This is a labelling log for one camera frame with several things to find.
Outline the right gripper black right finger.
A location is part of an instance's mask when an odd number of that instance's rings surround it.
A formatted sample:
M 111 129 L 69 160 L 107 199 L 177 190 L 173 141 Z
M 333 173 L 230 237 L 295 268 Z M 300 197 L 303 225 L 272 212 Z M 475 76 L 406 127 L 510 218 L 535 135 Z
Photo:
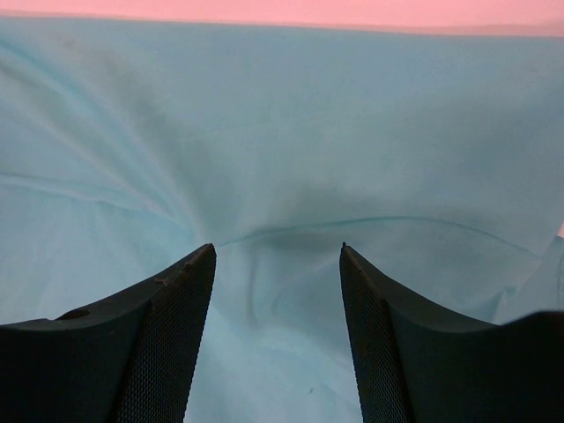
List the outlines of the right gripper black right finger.
M 483 322 L 415 293 L 349 246 L 339 272 L 364 421 L 562 421 L 562 313 Z

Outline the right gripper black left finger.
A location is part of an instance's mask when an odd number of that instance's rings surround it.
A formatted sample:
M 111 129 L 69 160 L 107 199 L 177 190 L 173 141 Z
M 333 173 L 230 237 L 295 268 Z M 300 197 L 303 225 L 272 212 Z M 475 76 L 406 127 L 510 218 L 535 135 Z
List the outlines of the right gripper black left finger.
M 2 421 L 183 421 L 215 270 L 206 244 L 54 320 L 3 325 Z

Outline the teal t shirt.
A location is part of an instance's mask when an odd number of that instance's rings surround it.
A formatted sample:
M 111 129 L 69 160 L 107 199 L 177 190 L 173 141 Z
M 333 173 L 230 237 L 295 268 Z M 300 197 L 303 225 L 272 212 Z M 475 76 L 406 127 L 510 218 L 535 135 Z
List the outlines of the teal t shirt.
M 563 305 L 563 42 L 1 20 L 1 320 L 205 243 L 190 422 L 357 422 L 342 243 L 447 308 Z

